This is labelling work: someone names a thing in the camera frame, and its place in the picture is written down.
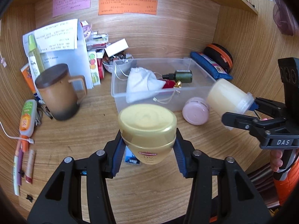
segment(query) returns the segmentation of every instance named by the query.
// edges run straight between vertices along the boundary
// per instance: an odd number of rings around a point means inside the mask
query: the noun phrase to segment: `pink jar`
[[[186,102],[182,113],[188,123],[192,125],[202,125],[209,119],[210,106],[204,99],[194,97]]]

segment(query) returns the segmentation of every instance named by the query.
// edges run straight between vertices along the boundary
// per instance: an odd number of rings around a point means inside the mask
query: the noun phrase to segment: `human hand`
[[[270,152],[270,166],[272,171],[277,172],[279,167],[282,166],[283,162],[281,160],[282,151],[281,150],[271,150]]]

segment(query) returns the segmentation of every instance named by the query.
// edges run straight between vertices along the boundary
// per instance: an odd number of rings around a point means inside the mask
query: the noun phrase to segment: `transparent plastic box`
[[[174,73],[175,70],[191,70],[193,80],[192,83],[183,83],[182,88],[151,91],[152,93],[155,93],[155,96],[128,104],[126,102],[128,77],[125,75],[129,75],[131,68],[134,67],[143,67],[162,75]],[[156,104],[164,106],[171,111],[181,111],[190,98],[201,97],[207,99],[214,83],[214,78],[191,58],[116,60],[113,63],[111,96],[114,97],[118,112],[129,105],[134,104]]]

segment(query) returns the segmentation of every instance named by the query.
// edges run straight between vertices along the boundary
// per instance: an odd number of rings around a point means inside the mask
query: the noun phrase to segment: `orange sticky note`
[[[145,13],[157,15],[158,0],[99,0],[99,15]]]

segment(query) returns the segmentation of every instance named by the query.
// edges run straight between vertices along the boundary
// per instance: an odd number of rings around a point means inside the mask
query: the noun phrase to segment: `wooden mug handle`
[[[86,86],[85,77],[84,76],[74,76],[74,77],[70,77],[70,79],[68,80],[69,83],[72,83],[74,81],[81,81],[83,84],[84,95],[77,101],[77,104],[80,104],[82,102],[82,100],[85,98],[85,96],[87,95],[87,86]]]

